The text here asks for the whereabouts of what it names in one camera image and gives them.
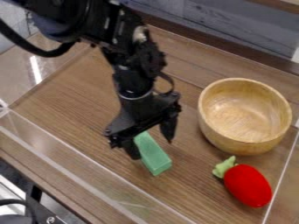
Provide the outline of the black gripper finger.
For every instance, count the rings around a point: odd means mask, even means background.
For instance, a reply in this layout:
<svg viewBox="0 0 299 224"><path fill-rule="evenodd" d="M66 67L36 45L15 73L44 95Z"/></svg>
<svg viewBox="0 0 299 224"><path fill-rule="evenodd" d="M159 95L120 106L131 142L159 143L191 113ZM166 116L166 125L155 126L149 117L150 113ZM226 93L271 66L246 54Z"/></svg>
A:
<svg viewBox="0 0 299 224"><path fill-rule="evenodd" d="M171 143L175 138L177 126L178 126L178 114L163 113L159 129L169 143Z"/></svg>
<svg viewBox="0 0 299 224"><path fill-rule="evenodd" d="M136 143L132 139L128 139L122 142L122 148L126 150L127 155L134 160L139 160L142 158L140 151L139 151Z"/></svg>

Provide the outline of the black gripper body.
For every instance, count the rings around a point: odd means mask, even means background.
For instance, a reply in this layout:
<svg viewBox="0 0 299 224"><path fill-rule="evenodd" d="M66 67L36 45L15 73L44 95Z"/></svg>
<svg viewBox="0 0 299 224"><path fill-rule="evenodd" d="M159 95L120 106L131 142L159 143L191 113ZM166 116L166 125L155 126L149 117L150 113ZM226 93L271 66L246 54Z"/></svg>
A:
<svg viewBox="0 0 299 224"><path fill-rule="evenodd" d="M120 112L104 131L112 148L122 148L122 142L134 139L140 133L161 124L163 113L182 112L181 94L149 92L140 98L119 96Z"/></svg>

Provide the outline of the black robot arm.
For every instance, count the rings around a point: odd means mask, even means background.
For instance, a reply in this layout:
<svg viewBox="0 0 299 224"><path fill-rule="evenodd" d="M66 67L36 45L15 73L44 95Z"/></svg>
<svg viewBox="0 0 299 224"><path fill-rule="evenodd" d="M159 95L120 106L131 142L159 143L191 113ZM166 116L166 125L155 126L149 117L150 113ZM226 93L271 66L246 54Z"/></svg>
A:
<svg viewBox="0 0 299 224"><path fill-rule="evenodd" d="M112 66L112 80L120 111L104 134L111 147L126 150L139 159L135 137L161 127L163 136L173 140L182 112L181 94L170 89L155 89L165 74L166 56L159 50L142 17L118 0L14 0L32 13L42 34L60 42L60 48L46 51L27 44L24 49L43 57L56 57L78 42L100 48Z"/></svg>

